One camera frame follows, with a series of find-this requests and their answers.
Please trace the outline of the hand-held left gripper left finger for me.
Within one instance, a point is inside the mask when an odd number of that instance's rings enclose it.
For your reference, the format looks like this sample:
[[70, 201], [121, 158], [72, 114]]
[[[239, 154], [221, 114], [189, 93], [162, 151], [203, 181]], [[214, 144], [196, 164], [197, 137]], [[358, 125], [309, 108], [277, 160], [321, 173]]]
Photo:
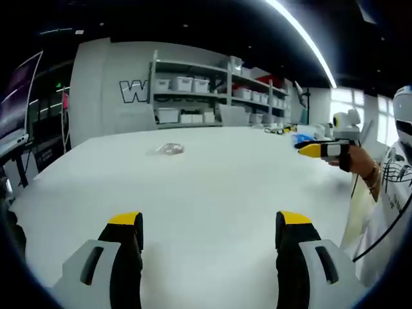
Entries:
[[112, 217], [63, 264], [52, 296], [63, 308], [141, 308], [142, 213]]

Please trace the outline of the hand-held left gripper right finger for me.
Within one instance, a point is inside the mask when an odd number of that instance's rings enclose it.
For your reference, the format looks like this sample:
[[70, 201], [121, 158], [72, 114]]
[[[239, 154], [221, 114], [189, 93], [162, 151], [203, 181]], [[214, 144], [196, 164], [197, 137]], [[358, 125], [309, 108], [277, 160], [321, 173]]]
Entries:
[[367, 288], [354, 262], [302, 214], [276, 214], [278, 308], [353, 308]]

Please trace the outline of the person's right hand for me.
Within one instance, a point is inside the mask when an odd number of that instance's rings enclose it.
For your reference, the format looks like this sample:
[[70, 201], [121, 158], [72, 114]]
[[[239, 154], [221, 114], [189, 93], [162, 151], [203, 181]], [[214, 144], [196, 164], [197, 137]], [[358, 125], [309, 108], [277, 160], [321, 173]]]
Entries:
[[349, 162], [335, 160], [328, 162], [328, 164], [339, 167], [343, 171], [354, 173], [365, 182], [374, 182], [378, 178], [379, 167], [362, 147], [351, 145], [349, 155]]

